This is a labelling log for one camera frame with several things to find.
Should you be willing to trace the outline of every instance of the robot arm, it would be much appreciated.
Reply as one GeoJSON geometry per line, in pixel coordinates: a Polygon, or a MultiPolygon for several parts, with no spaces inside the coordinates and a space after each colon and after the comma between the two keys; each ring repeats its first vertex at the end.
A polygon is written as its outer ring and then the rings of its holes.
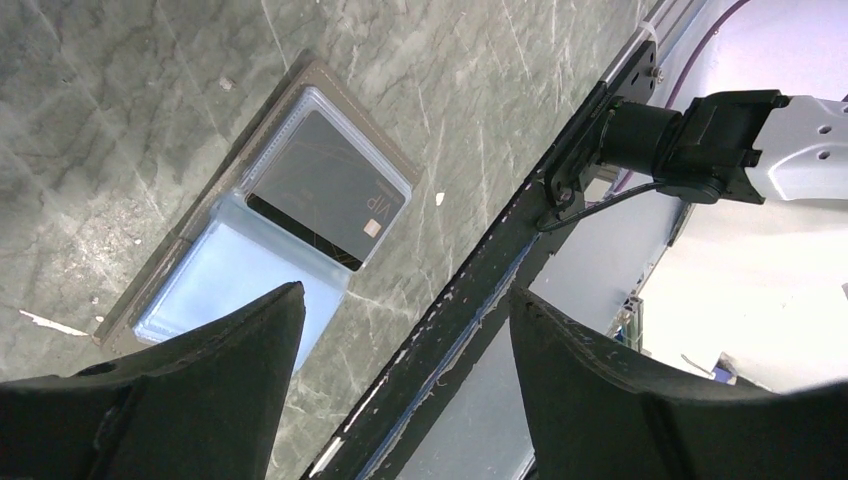
{"type": "Polygon", "coordinates": [[[620,102],[600,158],[651,175],[660,193],[719,199],[848,199],[848,103],[777,90],[696,98],[685,113],[620,102]]]}

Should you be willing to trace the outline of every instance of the gray marble surface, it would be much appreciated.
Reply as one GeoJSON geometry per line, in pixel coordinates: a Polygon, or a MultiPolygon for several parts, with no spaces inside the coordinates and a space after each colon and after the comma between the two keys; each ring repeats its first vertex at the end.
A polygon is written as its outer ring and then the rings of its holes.
{"type": "Polygon", "coordinates": [[[424,176],[293,377],[269,478],[297,477],[647,6],[4,1],[0,380],[70,374],[103,358],[90,337],[20,311],[92,333],[308,48],[424,176]]]}

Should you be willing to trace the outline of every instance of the bolt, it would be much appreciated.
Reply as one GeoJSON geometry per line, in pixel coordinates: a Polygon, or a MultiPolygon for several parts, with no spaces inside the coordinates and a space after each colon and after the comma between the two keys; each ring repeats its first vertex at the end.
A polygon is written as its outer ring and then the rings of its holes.
{"type": "Polygon", "coordinates": [[[652,68],[650,75],[657,79],[657,85],[659,85],[660,83],[662,83],[663,80],[665,80],[665,77],[663,76],[662,68],[660,68],[660,67],[652,68]]]}

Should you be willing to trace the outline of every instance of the zip tie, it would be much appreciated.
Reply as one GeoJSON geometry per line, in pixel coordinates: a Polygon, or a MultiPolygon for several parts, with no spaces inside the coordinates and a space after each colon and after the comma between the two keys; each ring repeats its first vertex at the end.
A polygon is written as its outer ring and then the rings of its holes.
{"type": "Polygon", "coordinates": [[[660,37],[657,36],[657,29],[650,22],[642,20],[637,26],[642,30],[648,32],[648,40],[653,40],[656,43],[660,43],[660,37]]]}

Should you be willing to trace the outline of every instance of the wire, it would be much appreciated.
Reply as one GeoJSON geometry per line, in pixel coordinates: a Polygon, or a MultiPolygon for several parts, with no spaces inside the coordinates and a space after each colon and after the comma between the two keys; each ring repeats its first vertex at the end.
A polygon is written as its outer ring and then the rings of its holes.
{"type": "MultiPolygon", "coordinates": [[[[730,6],[720,17],[718,20],[713,23],[707,33],[701,37],[701,41],[698,42],[698,45],[695,46],[695,50],[692,51],[692,55],[689,55],[689,59],[686,60],[686,64],[683,66],[683,70],[680,72],[680,75],[677,77],[677,82],[674,84],[674,87],[671,89],[671,93],[668,96],[668,101],[665,102],[665,108],[671,108],[674,105],[675,100],[677,100],[677,96],[680,95],[680,89],[683,87],[683,83],[686,81],[686,77],[689,76],[689,72],[692,70],[692,67],[695,66],[695,62],[698,61],[698,58],[701,56],[701,53],[707,47],[707,44],[710,43],[713,37],[718,33],[719,29],[725,22],[727,22],[730,17],[732,17],[740,8],[745,6],[746,3],[751,0],[738,0],[736,3],[730,6]]],[[[613,187],[612,192],[618,193],[627,186],[627,183],[633,177],[633,170],[628,170],[624,177],[621,178],[621,181],[618,182],[615,187],[613,187]]]]}
{"type": "Polygon", "coordinates": [[[572,223],[579,222],[580,220],[583,220],[588,216],[594,215],[602,210],[606,210],[607,208],[612,207],[613,205],[619,204],[625,200],[633,198],[636,195],[654,191],[662,186],[663,184],[660,182],[652,182],[646,183],[644,185],[639,185],[638,187],[633,187],[624,193],[618,194],[610,198],[609,200],[605,200],[603,202],[592,205],[591,207],[584,208],[583,210],[575,213],[574,215],[568,216],[562,220],[557,220],[555,222],[544,225],[537,224],[537,228],[540,232],[553,232],[554,230],[558,230],[562,227],[567,227],[572,223]]]}

